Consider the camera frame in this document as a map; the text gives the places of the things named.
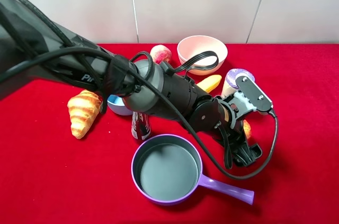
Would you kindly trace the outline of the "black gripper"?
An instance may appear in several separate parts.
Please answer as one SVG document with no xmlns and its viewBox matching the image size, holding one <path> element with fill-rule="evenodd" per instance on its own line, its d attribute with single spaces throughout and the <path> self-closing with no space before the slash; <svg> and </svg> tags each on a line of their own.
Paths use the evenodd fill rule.
<svg viewBox="0 0 339 224">
<path fill-rule="evenodd" d="M 258 143 L 248 146 L 243 128 L 244 117 L 251 112 L 251 103 L 243 94 L 226 98 L 209 94 L 191 95 L 191 127 L 205 132 L 230 150 L 237 166 L 247 167 L 262 156 Z"/>
</svg>

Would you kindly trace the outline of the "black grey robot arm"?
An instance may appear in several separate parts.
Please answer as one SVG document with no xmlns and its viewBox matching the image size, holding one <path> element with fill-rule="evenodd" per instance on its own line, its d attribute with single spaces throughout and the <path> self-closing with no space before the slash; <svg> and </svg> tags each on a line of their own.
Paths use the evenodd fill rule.
<svg viewBox="0 0 339 224">
<path fill-rule="evenodd" d="M 153 62 L 145 51 L 127 59 L 88 41 L 50 20 L 28 0 L 1 0 L 1 97 L 33 77 L 57 80 L 91 92 L 106 101 L 123 98 L 138 113 L 180 121 L 191 133 L 214 136 L 224 148 L 224 165 L 248 166 L 262 150 L 250 146 L 243 129 L 247 111 L 240 105 L 246 91 L 213 97 L 182 71 L 207 70 L 197 61 L 217 55 L 205 51 L 174 68 Z"/>
</svg>

